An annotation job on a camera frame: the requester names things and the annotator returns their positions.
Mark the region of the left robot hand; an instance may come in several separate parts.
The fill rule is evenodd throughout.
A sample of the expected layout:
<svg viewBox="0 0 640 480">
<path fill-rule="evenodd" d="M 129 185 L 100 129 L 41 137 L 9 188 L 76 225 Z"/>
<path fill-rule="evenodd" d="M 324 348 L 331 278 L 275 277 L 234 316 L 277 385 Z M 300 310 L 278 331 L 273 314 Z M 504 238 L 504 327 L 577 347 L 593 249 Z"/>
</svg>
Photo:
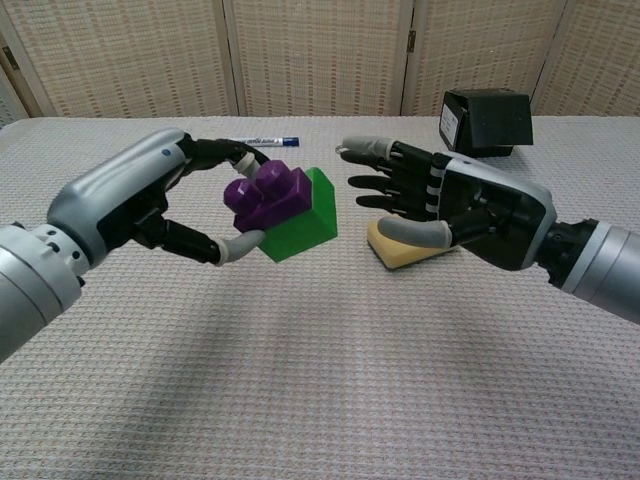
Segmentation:
<svg viewBox="0 0 640 480">
<path fill-rule="evenodd" d="M 97 267 L 130 240 L 200 263 L 235 262 L 264 239 L 251 230 L 231 240 L 164 218 L 167 192 L 196 171 L 229 163 L 248 179 L 267 162 L 256 148 L 231 139 L 194 139 L 178 128 L 154 132 L 67 183 L 47 212 L 49 224 L 71 237 Z"/>
</svg>

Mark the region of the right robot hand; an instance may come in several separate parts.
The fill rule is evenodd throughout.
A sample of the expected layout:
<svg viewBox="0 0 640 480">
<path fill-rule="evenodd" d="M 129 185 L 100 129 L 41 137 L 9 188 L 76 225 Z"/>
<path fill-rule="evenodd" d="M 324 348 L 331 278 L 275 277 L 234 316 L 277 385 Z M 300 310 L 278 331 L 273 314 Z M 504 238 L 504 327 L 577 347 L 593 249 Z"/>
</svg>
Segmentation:
<svg viewBox="0 0 640 480">
<path fill-rule="evenodd" d="M 386 211 L 377 229 L 422 248 L 461 246 L 507 271 L 530 267 L 556 221 L 551 193 L 462 154 L 431 153 L 399 140 L 348 136 L 342 160 L 373 169 L 349 178 L 358 205 Z"/>
</svg>

